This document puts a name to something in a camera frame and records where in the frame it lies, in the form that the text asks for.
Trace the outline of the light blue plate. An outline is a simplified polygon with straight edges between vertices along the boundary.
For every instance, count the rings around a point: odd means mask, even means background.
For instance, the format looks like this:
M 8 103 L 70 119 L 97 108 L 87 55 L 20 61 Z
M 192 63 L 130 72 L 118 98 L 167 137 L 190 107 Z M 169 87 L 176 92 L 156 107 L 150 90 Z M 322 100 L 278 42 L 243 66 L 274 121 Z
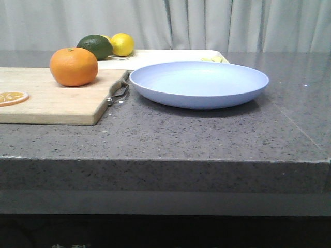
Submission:
M 142 96 L 167 106 L 211 110 L 238 106 L 261 94 L 269 83 L 245 66 L 180 61 L 146 66 L 130 74 Z

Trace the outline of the orange fruit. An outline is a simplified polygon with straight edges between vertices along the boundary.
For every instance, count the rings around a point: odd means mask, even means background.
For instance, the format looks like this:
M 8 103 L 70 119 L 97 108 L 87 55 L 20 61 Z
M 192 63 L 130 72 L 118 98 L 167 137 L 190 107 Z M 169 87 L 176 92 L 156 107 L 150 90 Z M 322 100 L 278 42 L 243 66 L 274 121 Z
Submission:
M 94 54 L 83 48 L 64 48 L 56 51 L 49 63 L 54 79 L 63 86 L 83 86 L 92 82 L 98 73 Z

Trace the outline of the white tray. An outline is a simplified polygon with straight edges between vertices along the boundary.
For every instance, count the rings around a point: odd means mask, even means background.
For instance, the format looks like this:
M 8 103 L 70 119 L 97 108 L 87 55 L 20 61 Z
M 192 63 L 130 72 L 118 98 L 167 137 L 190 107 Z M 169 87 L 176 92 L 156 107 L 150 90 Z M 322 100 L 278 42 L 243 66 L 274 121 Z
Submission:
M 133 71 L 141 67 L 176 61 L 201 61 L 201 58 L 222 57 L 223 63 L 228 60 L 215 50 L 134 50 L 130 55 L 120 57 L 110 55 L 98 62 L 100 69 L 123 69 Z

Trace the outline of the pale yellow food pieces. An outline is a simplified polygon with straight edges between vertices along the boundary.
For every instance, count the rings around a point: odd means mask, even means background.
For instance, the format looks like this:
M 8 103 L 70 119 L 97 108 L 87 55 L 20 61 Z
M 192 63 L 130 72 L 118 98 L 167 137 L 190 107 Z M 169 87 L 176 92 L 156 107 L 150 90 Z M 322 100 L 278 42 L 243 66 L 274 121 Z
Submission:
M 216 62 L 216 63 L 222 63 L 223 58 L 222 57 L 201 58 L 201 61 L 211 61 L 211 62 Z

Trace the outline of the yellow lemon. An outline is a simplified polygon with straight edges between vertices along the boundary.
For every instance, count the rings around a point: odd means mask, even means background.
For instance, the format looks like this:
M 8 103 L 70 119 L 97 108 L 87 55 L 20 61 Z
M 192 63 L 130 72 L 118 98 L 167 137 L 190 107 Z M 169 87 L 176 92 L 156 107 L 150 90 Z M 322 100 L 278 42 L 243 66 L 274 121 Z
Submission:
M 111 37 L 110 43 L 113 53 L 118 56 L 128 56 L 134 49 L 134 39 L 125 33 L 118 33 Z

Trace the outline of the green lime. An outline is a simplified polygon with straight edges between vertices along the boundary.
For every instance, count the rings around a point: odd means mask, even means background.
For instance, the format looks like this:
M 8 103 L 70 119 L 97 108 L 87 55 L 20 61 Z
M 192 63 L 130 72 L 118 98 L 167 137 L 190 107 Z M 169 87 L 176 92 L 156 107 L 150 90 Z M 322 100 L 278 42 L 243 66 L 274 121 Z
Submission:
M 77 47 L 90 51 L 97 60 L 103 60 L 113 53 L 111 43 L 102 35 L 87 35 L 78 42 Z

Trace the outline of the wooden cutting board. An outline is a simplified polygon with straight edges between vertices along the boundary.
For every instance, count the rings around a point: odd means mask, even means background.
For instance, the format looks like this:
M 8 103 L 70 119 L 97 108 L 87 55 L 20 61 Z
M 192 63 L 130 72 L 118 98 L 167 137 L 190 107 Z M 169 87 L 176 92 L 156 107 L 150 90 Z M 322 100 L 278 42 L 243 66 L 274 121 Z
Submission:
M 49 68 L 2 67 L 1 91 L 26 92 L 29 98 L 1 107 L 1 123 L 94 125 L 127 77 L 127 70 L 99 69 L 93 82 L 65 87 Z

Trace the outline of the white curtain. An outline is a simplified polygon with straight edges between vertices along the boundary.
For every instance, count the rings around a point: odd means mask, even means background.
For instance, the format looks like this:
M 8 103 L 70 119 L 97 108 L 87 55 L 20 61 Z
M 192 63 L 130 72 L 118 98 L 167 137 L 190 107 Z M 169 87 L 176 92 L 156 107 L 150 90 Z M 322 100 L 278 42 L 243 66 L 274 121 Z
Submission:
M 328 53 L 330 1 L 1 1 L 2 50 L 117 33 L 137 49 Z

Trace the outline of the orange slice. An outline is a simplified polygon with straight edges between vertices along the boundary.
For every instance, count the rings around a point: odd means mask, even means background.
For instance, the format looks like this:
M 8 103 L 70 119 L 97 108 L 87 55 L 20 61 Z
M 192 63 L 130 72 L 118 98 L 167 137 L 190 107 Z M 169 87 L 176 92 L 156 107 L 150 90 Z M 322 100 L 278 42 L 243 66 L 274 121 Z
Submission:
M 28 98 L 29 94 L 22 91 L 1 92 L 1 107 L 15 105 Z

